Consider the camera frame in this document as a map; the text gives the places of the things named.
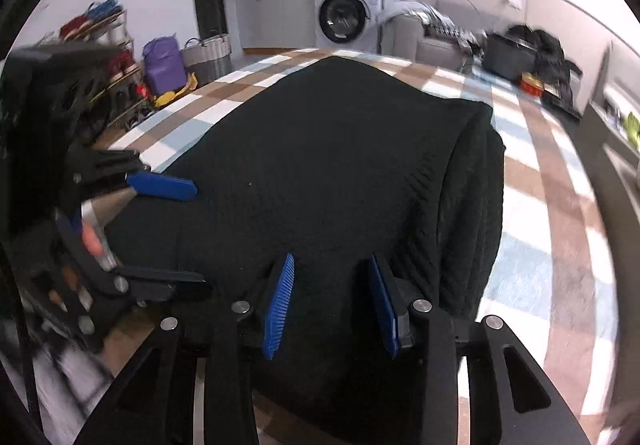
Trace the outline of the person's left hand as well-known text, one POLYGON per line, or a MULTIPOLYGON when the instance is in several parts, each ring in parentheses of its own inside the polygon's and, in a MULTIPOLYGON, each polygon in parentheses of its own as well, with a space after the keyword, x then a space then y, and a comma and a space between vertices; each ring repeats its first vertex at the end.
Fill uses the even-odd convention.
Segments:
POLYGON ((102 257, 104 248, 98 234, 96 234, 96 231, 90 224, 82 224, 81 240, 93 257, 102 257))

